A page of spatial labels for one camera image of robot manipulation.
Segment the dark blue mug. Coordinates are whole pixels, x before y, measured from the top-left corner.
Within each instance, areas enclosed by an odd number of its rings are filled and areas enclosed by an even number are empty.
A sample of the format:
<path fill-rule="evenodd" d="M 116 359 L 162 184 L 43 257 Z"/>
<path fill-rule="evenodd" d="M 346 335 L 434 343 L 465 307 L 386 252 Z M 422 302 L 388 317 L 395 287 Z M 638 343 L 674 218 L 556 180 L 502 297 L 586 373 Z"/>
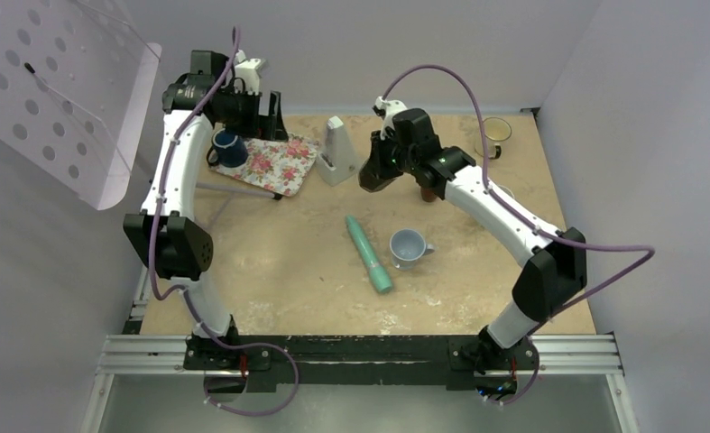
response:
<path fill-rule="evenodd" d="M 222 128 L 212 136 L 206 159 L 209 167 L 238 168 L 247 162 L 248 151 L 241 136 Z"/>

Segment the white upside-down mug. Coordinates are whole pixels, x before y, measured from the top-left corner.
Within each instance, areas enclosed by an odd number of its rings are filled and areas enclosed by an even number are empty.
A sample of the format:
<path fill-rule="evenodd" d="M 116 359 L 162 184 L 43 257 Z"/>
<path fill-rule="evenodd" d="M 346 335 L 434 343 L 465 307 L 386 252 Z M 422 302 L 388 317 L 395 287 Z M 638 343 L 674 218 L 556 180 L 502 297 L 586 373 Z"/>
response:
<path fill-rule="evenodd" d="M 436 251 L 436 247 L 426 241 L 424 236 L 411 228 L 396 231 L 390 238 L 389 248 L 392 265 L 401 271 L 416 266 L 418 261 Z"/>

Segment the beige mug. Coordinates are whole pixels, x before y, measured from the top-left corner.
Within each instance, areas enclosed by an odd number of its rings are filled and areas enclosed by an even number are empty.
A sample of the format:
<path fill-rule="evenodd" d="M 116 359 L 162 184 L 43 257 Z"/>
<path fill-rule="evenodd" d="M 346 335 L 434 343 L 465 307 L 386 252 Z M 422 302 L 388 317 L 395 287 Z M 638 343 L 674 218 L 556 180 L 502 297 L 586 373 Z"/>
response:
<path fill-rule="evenodd" d="M 512 136 L 512 127 L 504 119 L 500 117 L 487 117 L 483 121 L 484 140 L 477 138 L 474 150 L 475 153 L 483 156 L 484 148 L 488 150 L 488 156 L 491 161 L 497 160 L 502 156 L 503 145 Z"/>

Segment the black mug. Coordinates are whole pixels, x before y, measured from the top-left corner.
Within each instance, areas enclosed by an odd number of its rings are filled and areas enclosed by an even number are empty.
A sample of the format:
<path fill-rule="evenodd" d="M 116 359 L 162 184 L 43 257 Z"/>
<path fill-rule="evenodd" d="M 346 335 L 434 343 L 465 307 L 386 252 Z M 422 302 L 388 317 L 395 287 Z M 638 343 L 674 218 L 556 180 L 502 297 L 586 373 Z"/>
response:
<path fill-rule="evenodd" d="M 357 178 L 361 189 L 374 193 L 385 189 L 401 175 L 402 172 L 393 162 L 371 156 L 358 172 Z"/>

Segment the brown striped mug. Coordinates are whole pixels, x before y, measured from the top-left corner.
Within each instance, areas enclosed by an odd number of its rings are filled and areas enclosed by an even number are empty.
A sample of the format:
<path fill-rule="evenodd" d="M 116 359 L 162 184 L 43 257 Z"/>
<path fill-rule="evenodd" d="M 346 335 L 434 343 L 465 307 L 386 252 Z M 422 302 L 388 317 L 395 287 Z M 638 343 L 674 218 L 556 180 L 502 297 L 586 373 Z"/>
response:
<path fill-rule="evenodd" d="M 421 188 L 420 197 L 426 203 L 432 203 L 438 199 L 438 196 L 432 189 Z"/>

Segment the light green mug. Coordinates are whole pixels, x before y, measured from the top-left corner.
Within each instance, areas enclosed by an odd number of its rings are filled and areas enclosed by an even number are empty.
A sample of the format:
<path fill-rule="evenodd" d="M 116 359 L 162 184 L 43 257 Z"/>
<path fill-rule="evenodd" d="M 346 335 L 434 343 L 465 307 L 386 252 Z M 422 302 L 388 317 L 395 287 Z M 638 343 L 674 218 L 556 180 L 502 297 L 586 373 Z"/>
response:
<path fill-rule="evenodd" d="M 500 191 L 502 191 L 502 192 L 503 192 L 504 194 L 506 194 L 508 197 L 510 197 L 510 198 L 512 198 L 512 199 L 515 198 L 513 192 L 512 192 L 510 189 L 508 189 L 507 187 L 505 187 L 505 186 L 503 186 L 503 185 L 498 185 L 498 188 L 499 188 Z"/>

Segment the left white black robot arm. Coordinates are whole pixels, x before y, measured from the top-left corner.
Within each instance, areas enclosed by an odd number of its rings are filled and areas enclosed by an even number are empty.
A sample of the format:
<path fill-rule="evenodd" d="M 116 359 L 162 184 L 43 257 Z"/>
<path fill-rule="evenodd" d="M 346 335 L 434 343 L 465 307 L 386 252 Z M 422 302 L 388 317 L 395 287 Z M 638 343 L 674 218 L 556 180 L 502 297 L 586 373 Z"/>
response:
<path fill-rule="evenodd" d="M 238 363 L 241 345 L 234 318 L 211 284 L 214 242 L 196 221 L 195 192 L 202 162 L 241 168 L 248 161 L 247 140 L 288 140 L 279 92 L 270 94 L 268 113 L 260 112 L 265 63 L 242 51 L 191 53 L 189 72 L 162 94 L 164 132 L 150 190 L 140 210 L 123 222 L 154 298 L 182 296 L 193 318 L 193 339 L 211 339 L 206 357 L 220 369 Z"/>

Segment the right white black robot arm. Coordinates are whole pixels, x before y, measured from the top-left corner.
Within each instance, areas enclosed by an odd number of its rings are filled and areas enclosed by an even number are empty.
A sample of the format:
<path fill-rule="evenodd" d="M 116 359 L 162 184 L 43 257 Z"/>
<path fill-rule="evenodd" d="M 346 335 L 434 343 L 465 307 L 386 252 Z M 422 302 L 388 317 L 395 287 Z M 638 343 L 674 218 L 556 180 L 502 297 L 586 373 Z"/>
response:
<path fill-rule="evenodd" d="M 575 228 L 558 229 L 506 195 L 457 146 L 444 147 L 420 108 L 376 107 L 382 127 L 358 174 L 360 187 L 377 192 L 403 174 L 458 207 L 493 235 L 521 267 L 512 300 L 479 335 L 478 354 L 492 367 L 510 360 L 514 346 L 556 315 L 587 284 L 585 240 Z"/>

